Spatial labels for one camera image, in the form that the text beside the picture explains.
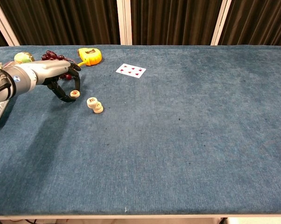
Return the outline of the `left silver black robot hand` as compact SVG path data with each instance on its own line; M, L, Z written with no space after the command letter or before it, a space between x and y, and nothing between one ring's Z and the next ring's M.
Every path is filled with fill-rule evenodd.
M47 86L61 101L69 103L76 100L75 97L67 95L59 86L59 77L63 74L70 74L75 81L74 90L80 91L80 76L81 68L76 63L70 63L65 60L45 60L35 61L32 63L31 70L37 76L36 85Z

